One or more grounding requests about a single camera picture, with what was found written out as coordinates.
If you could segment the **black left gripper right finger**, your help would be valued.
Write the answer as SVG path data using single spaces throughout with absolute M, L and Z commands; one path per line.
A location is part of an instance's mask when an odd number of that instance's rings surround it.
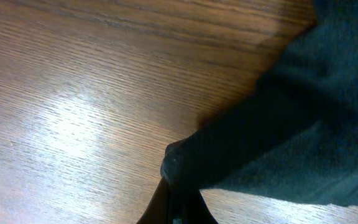
M 209 211 L 199 190 L 180 194 L 183 224 L 218 224 Z

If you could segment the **dark green t-shirt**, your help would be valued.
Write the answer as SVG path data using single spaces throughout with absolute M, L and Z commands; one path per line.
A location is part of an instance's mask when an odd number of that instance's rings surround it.
M 253 94 L 167 147 L 161 173 L 173 189 L 358 206 L 358 1 L 313 4 L 317 24 Z

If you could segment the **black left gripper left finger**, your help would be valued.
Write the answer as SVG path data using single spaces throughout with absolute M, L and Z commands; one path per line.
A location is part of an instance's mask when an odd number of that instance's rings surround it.
M 170 206 L 170 189 L 167 181 L 161 178 L 158 186 L 137 224 L 166 224 Z

